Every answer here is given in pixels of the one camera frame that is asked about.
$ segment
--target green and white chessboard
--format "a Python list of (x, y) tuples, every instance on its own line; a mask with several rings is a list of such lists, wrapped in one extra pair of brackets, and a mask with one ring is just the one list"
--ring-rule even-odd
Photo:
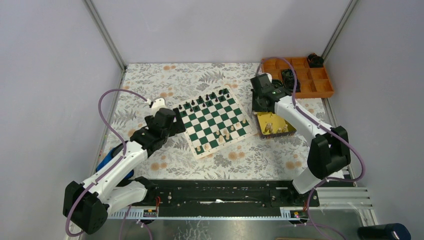
[[(174, 108), (180, 108), (184, 135), (196, 159), (257, 133), (257, 128), (230, 88), (203, 92)], [(229, 133), (229, 139), (226, 139), (225, 132)]]

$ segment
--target wall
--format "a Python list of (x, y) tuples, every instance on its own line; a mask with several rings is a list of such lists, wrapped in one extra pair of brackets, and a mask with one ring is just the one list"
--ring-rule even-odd
[(81, 0), (1, 1), (0, 59), (0, 239), (63, 239), (65, 187), (89, 176), (121, 71)]
[(412, 239), (424, 239), (423, 11), (422, 0), (360, 1), (326, 64), (377, 218), (403, 223)]
[(321, 54), (349, 0), (94, 0), (128, 63)]

